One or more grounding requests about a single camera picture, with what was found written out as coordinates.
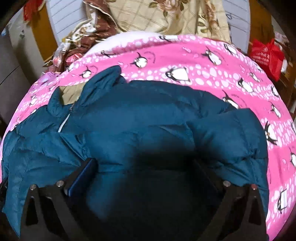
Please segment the red fringed wall hanging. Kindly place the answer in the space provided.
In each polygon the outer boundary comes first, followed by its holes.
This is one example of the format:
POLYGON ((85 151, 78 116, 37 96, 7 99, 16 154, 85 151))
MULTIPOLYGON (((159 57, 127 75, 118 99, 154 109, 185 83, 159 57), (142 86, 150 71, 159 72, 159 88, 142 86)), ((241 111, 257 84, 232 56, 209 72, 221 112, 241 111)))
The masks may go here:
POLYGON ((45 5, 45 0, 29 0, 23 6, 23 21, 30 22, 33 16, 36 15, 45 5))

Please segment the cream floral quilt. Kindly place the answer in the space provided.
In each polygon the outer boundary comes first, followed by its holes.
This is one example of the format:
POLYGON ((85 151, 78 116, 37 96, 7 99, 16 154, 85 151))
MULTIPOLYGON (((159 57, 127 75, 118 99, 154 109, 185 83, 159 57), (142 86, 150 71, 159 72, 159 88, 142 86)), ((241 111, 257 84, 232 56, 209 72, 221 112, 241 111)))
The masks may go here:
POLYGON ((231 43, 222 1, 118 0, 107 3, 119 32, 193 34, 231 43))

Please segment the grey refrigerator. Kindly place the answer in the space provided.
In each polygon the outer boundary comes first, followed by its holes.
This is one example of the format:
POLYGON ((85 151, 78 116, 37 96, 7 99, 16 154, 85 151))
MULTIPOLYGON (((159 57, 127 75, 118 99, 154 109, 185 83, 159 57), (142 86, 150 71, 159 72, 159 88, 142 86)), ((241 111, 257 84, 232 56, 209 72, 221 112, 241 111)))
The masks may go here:
POLYGON ((23 71, 22 42, 13 42, 9 28, 1 33, 1 120, 8 125, 31 83, 23 71))

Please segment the pink penguin print bedspread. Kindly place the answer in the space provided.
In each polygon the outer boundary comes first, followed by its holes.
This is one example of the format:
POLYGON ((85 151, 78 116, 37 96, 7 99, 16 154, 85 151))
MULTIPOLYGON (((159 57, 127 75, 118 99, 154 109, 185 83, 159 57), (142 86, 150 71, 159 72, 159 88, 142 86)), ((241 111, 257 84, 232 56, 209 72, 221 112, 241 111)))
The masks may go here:
POLYGON ((295 219, 295 125, 264 71, 235 46, 194 35, 130 32, 94 45, 61 74, 38 79, 8 124, 19 123, 47 104, 59 86, 81 87, 96 73, 119 65, 126 81, 156 80, 205 90, 235 108, 250 108, 260 120, 268 146, 267 234, 276 240, 295 219))

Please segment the red gift bag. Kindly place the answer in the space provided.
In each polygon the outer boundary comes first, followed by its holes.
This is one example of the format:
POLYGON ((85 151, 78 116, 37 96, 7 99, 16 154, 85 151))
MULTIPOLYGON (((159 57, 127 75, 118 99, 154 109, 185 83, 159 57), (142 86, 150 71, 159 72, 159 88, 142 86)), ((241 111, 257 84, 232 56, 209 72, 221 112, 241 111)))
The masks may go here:
POLYGON ((275 44, 274 39, 266 44, 254 39, 249 56, 266 73, 269 79, 275 82, 279 81, 285 54, 275 44))

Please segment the wooden chair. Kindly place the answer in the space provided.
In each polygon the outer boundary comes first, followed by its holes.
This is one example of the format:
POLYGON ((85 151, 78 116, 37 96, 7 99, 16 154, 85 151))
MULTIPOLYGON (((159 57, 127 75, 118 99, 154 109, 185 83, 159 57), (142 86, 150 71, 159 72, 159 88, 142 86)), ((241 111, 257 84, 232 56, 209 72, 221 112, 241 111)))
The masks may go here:
POLYGON ((277 82, 279 94, 287 108, 292 107, 293 93, 295 89, 295 51, 290 46, 284 45, 279 41, 275 41, 282 47, 287 60, 287 69, 285 73, 281 73, 280 79, 277 82))

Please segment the teal quilted puffer jacket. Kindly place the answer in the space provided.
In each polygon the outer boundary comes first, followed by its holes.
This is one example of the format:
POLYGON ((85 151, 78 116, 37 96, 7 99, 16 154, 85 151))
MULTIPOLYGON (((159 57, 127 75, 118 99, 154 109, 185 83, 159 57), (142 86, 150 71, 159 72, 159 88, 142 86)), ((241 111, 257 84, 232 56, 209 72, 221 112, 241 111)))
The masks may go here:
POLYGON ((98 163, 86 194, 94 240, 199 240, 209 188, 200 164, 267 159, 255 113, 213 94, 161 81, 127 82, 119 66, 97 73, 65 101, 57 87, 3 144, 2 212, 21 235, 31 185, 66 179, 98 163))

